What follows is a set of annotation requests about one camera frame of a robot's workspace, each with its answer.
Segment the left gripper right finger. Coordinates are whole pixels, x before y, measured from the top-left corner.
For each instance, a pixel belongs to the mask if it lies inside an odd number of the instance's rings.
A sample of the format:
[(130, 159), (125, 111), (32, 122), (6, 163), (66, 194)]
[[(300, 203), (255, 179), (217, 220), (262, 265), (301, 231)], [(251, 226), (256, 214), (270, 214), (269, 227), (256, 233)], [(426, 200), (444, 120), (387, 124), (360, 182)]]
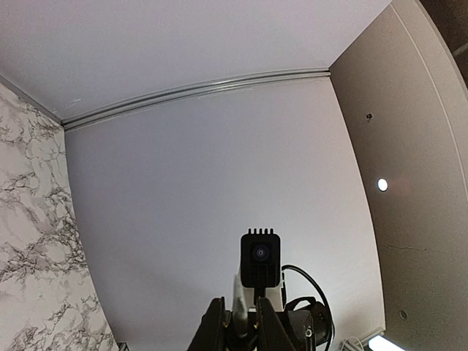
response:
[(257, 299), (257, 350), (296, 350), (292, 312), (276, 313), (266, 297)]

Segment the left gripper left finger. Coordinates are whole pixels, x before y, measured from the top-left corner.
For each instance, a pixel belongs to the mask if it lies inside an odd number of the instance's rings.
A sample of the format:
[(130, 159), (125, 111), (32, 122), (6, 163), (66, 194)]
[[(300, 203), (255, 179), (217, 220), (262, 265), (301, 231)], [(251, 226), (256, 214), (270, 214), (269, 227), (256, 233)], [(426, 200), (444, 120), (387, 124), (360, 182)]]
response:
[(214, 298), (202, 316), (188, 351), (225, 350), (227, 310), (224, 297)]

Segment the yellow handled screwdriver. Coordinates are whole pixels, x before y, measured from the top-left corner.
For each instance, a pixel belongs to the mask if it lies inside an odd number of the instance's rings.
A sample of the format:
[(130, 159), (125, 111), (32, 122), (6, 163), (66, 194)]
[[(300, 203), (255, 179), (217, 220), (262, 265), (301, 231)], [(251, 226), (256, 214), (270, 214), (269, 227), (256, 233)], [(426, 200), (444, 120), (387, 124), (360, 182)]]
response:
[(231, 324), (233, 326), (236, 343), (245, 344), (249, 332), (249, 315), (244, 287), (238, 274), (234, 275), (233, 280)]

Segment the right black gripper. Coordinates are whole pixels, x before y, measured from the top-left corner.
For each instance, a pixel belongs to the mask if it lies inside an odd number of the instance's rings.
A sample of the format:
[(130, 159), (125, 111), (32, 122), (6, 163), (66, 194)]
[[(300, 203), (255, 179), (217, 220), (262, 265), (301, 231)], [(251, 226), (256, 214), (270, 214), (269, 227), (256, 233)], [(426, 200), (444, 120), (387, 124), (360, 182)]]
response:
[[(323, 346), (330, 349), (333, 339), (331, 314), (325, 306), (313, 297), (296, 298), (286, 305), (282, 312), (292, 312), (291, 322), (296, 350), (316, 350)], [(248, 313), (249, 332), (245, 344), (237, 344), (231, 322), (226, 326), (227, 350), (257, 350), (256, 311)]]

